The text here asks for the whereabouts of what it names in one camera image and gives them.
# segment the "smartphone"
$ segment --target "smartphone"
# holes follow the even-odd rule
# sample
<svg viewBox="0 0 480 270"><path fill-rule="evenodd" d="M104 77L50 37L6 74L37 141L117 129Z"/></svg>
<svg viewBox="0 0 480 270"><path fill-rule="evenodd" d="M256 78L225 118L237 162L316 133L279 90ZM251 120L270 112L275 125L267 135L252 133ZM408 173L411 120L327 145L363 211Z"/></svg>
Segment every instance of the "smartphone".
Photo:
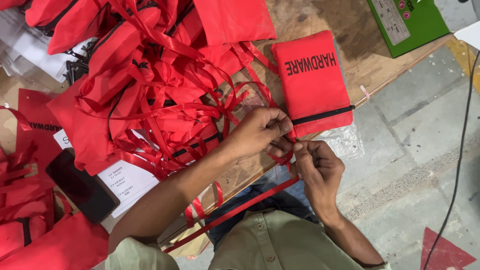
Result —
<svg viewBox="0 0 480 270"><path fill-rule="evenodd" d="M45 172L93 224L107 218L120 204L98 176L75 167L72 148L64 149L45 168Z"/></svg>

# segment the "red floor marking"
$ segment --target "red floor marking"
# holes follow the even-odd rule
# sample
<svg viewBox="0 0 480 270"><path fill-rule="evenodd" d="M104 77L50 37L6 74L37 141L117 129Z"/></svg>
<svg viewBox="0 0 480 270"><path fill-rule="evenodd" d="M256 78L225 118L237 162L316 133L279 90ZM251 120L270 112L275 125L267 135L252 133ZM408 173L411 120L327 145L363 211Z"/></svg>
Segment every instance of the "red floor marking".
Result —
<svg viewBox="0 0 480 270"><path fill-rule="evenodd" d="M426 227L423 234L423 246L421 251L420 270L423 270L425 261L427 260L430 249L433 242L437 238L437 233ZM463 251L458 246L452 244L450 241L443 237L438 240L435 249L433 250L432 257L428 263L427 270L443 270L449 267L456 270L463 270L463 268L472 262L476 261L472 255Z"/></svg>

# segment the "man's left hand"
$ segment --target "man's left hand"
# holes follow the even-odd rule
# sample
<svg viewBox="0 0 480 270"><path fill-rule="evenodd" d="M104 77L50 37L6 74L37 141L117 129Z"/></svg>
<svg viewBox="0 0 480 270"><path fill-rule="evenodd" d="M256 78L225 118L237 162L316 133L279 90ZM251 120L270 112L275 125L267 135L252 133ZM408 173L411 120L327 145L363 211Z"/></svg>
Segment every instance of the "man's left hand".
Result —
<svg viewBox="0 0 480 270"><path fill-rule="evenodd" d="M228 135L224 144L237 164L262 150L281 157L292 150L292 144L283 137L292 128L292 121L281 109L255 108Z"/></svg>

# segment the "sticker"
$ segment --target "sticker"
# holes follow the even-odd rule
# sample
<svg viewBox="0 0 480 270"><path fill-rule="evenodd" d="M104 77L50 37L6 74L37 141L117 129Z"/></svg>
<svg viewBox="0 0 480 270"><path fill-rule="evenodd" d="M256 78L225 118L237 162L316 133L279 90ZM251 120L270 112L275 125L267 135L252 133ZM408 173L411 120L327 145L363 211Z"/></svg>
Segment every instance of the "sticker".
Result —
<svg viewBox="0 0 480 270"><path fill-rule="evenodd" d="M410 32L403 23L402 16L396 9L393 0L372 0L372 3L392 45L396 45L410 36ZM405 19L410 18L410 12L404 12L403 16Z"/></svg>

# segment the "yellow floor marking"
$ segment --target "yellow floor marking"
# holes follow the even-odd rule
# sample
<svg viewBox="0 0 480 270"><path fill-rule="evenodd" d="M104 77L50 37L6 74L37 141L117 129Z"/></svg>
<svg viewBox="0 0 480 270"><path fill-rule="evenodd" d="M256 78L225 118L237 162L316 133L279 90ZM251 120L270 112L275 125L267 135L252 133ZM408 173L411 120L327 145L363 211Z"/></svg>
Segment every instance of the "yellow floor marking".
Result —
<svg viewBox="0 0 480 270"><path fill-rule="evenodd" d="M475 61L476 54L471 50L468 44L464 41L456 38L451 38L446 43L447 48L452 52L460 67L463 69L465 76L470 77L472 71L473 62ZM473 75L473 87L480 94L480 60L477 61L475 67L475 73Z"/></svg>

